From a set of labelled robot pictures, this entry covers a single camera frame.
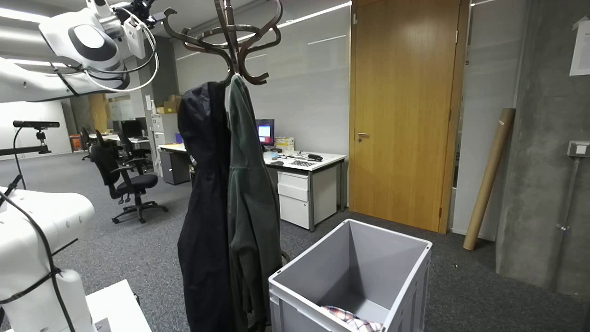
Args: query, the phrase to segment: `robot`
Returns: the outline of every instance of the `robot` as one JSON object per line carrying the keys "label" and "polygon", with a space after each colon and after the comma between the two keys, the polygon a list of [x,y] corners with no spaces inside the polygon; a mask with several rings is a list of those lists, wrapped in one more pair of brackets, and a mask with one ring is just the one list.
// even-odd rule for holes
{"label": "robot", "polygon": [[[158,59],[152,0],[86,0],[86,7],[38,24],[66,72],[29,72],[0,57],[0,100],[40,102],[88,92],[128,92],[150,83]],[[128,89],[128,74],[154,61],[149,81]],[[78,194],[42,194],[0,186],[0,306],[14,332],[95,332],[80,277],[56,271],[51,255],[80,238],[93,216]]]}

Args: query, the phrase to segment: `storage bin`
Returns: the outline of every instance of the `storage bin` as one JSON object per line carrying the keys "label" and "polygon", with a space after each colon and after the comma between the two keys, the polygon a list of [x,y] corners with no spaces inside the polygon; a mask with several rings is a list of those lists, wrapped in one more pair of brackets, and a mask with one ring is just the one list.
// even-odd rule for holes
{"label": "storage bin", "polygon": [[431,244],[344,220],[268,277],[272,332],[338,332],[338,306],[386,332],[423,330]]}

